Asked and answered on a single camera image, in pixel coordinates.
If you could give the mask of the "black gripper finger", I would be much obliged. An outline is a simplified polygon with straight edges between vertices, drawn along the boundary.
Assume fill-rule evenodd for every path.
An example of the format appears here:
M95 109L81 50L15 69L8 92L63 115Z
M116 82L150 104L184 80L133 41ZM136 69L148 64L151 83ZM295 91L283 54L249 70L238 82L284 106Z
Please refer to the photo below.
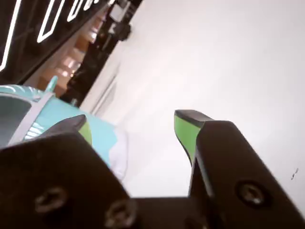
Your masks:
M174 112L192 165L189 196L210 229L302 229L305 219L236 125L196 110Z
M130 229L137 207L81 133L86 117L58 122L0 151L3 229Z

